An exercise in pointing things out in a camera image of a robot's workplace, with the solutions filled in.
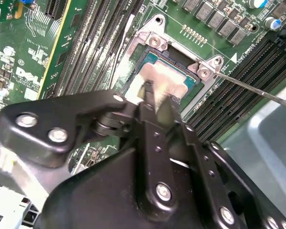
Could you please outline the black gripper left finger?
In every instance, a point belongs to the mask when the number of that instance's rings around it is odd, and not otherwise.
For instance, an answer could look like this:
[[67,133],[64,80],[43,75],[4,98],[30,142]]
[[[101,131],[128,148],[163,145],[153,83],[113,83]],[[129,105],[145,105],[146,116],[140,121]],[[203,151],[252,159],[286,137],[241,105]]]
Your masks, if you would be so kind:
[[0,112],[0,171],[34,201],[71,178],[71,152],[108,136],[118,153],[137,154],[137,200],[146,216],[172,216],[178,208],[166,132],[178,121],[179,100],[167,95],[155,109],[153,83],[139,90],[139,104],[112,90],[66,95],[6,106]]

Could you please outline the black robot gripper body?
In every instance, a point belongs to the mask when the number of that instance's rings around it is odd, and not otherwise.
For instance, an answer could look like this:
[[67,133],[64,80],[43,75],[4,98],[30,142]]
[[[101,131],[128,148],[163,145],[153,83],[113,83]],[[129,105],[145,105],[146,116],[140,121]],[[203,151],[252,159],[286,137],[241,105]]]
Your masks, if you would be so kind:
[[59,184],[47,198],[38,229],[214,229],[216,224],[196,195],[189,168],[170,161],[178,208],[164,222],[149,220],[139,207],[137,154],[113,155]]

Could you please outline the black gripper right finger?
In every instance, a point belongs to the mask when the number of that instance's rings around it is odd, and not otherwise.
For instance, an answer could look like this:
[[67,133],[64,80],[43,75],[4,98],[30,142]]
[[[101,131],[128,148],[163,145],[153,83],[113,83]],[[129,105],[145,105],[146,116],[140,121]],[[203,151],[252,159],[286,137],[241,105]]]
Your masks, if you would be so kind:
[[284,214],[219,144],[201,143],[182,121],[174,121],[173,133],[173,158],[194,174],[197,208],[206,228],[286,229]]

